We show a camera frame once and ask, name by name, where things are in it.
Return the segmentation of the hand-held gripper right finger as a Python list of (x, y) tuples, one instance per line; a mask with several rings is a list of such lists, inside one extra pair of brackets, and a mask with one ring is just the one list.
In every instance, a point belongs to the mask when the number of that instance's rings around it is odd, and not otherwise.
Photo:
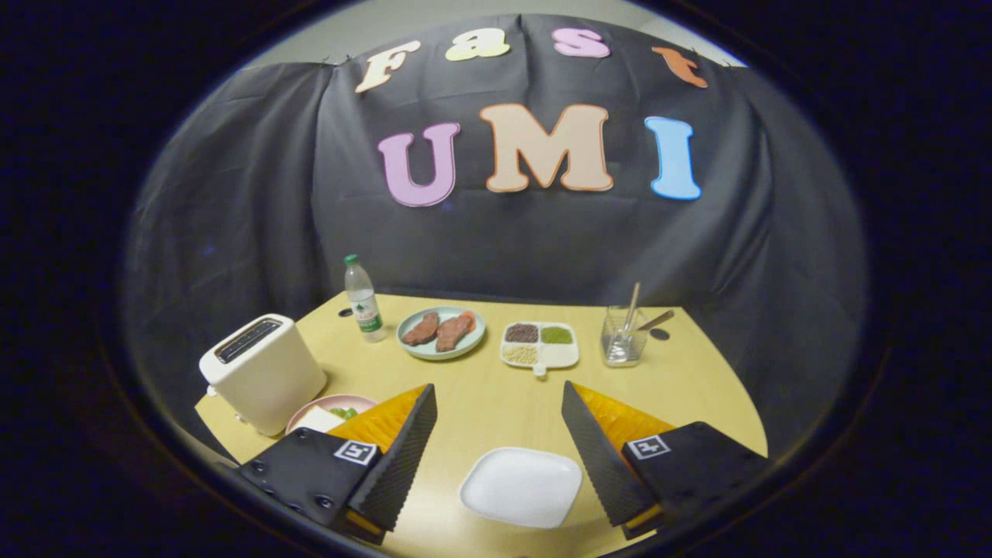
[(628, 539), (694, 522), (771, 467), (706, 422), (676, 427), (573, 381), (561, 417), (610, 524)]

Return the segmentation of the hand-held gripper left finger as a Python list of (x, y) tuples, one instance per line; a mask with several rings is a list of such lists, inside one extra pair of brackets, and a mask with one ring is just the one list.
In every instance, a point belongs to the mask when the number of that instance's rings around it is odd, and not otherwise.
[(325, 529), (380, 545), (394, 531), (437, 420), (424, 384), (322, 432), (298, 427), (235, 470)]

